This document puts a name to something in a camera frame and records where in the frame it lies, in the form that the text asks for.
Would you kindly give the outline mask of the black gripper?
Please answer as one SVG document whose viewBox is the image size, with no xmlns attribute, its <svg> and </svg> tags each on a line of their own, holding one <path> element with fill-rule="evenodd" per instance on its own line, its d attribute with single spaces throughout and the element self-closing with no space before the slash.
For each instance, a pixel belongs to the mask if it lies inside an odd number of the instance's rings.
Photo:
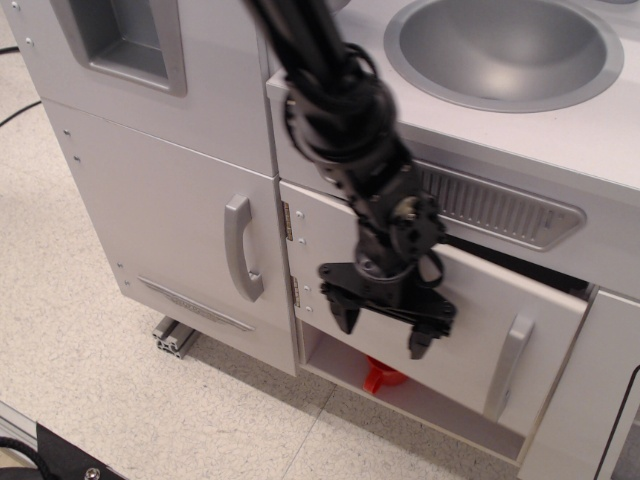
<svg viewBox="0 0 640 480">
<path fill-rule="evenodd" d="M 362 309 L 405 322 L 412 326 L 410 358 L 422 359 L 434 339 L 450 334 L 456 315 L 455 306 L 436 291 L 444 280 L 443 262 L 435 253 L 427 258 L 437 271 L 429 281 L 422 278 L 418 264 L 387 277 L 363 263 L 320 265 L 321 292 L 340 330 L 351 334 Z"/>
</svg>

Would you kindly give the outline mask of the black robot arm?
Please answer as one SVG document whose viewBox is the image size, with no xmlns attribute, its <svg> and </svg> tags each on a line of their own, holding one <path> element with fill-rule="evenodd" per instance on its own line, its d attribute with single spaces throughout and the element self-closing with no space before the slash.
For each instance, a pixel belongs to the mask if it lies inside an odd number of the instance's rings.
<svg viewBox="0 0 640 480">
<path fill-rule="evenodd" d="M 250 1 L 247 9 L 286 72 L 285 125 L 294 147 L 346 197 L 358 219 L 350 263 L 318 269 L 340 329 L 368 309 L 408 323 L 422 358 L 447 336 L 455 307 L 424 280 L 419 263 L 442 261 L 446 239 L 436 200 L 424 192 L 396 130 L 396 108 L 371 57 L 339 35 L 322 1 Z"/>
</svg>

